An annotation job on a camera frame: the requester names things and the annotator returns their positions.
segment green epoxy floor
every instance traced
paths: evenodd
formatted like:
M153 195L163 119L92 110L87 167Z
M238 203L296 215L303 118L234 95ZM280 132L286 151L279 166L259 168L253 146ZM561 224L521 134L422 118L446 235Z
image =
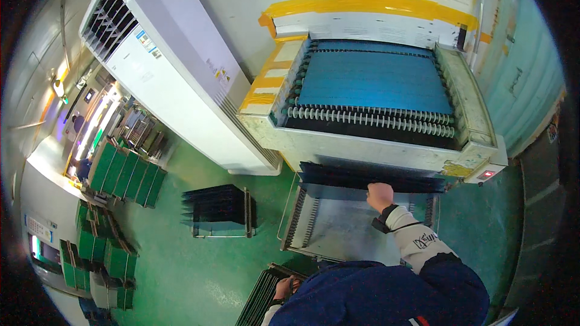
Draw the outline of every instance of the green epoxy floor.
M307 257L281 252L276 238L294 176L288 167L278 177L232 176L179 140L167 170L155 209L127 204L115 212L140 255L134 308L113 311L121 325L234 325L269 262L308 265ZM257 235L192 238L179 223L181 193L230 183L247 187L256 199ZM483 187L463 184L441 197L440 238L480 275L496 304L517 259L521 204L517 168ZM421 211L418 206L417 218L424 217Z

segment hand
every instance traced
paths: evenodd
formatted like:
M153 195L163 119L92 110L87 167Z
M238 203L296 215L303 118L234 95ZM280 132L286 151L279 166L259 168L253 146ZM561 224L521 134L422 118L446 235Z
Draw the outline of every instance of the hand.
M284 299L292 294L292 291L290 290L290 282L292 282L292 290L294 292L298 289L298 286L300 286L300 280L296 279L294 276L279 280L276 284L274 299Z
M389 184L371 183L368 185L366 202L382 213L387 206L393 204L393 195L393 188Z

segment person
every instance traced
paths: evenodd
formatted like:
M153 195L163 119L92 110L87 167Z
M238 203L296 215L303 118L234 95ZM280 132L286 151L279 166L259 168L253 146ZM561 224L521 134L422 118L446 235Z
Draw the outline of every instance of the person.
M78 116L73 116L71 118L72 127L74 127L74 131L78 134L81 131L83 123L85 123L85 118L82 114Z
M81 183L89 178L89 172L91 171L91 165L93 164L91 159L88 158L84 158L81 160L71 159L70 163L71 166L74 166L76 168L75 174Z
M350 261L320 269L298 289L293 278L283 279L262 326L482 325L489 295L476 273L432 229L393 204L390 185L369 184L366 195L412 270Z

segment red digital display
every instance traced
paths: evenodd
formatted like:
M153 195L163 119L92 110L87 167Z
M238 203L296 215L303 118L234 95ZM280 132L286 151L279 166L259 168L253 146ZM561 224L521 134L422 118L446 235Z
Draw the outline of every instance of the red digital display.
M480 180L485 180L488 179L490 177L493 177L495 175L495 171L491 171L491 170L485 170L484 172L482 172L482 174L480 176L478 176L477 178Z

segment blue conveyor belt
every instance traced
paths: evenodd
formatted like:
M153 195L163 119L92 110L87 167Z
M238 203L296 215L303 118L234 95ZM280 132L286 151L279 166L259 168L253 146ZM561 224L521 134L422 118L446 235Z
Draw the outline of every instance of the blue conveyor belt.
M299 104L452 113L430 58L376 52L312 53Z

